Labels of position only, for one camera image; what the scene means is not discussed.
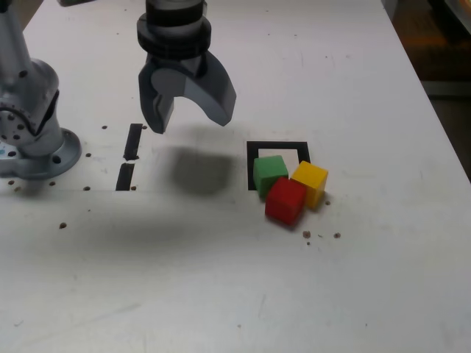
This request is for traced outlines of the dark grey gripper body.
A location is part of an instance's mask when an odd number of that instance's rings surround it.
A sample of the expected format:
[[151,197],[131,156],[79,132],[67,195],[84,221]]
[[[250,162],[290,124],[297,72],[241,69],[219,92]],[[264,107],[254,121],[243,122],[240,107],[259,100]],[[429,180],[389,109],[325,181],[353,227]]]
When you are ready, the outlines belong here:
[[144,75],[151,76],[160,68],[170,68],[186,76],[203,76],[208,71],[209,60],[213,55],[207,51],[202,55],[190,59],[176,60],[159,57],[155,54],[147,54],[144,65]]

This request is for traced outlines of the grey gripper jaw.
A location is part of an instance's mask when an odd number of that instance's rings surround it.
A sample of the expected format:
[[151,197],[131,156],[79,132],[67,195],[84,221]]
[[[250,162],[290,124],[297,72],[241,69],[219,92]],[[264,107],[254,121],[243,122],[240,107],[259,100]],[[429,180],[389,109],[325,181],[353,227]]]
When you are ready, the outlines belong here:
[[141,111],[149,128],[157,134],[163,134],[173,113],[174,98],[155,90],[152,75],[157,69],[157,64],[148,54],[138,75],[138,86]]
[[152,84],[159,93],[185,98],[195,103],[206,116],[219,126],[227,125],[236,103],[236,91],[224,66],[213,55],[203,76],[160,68],[152,75]]

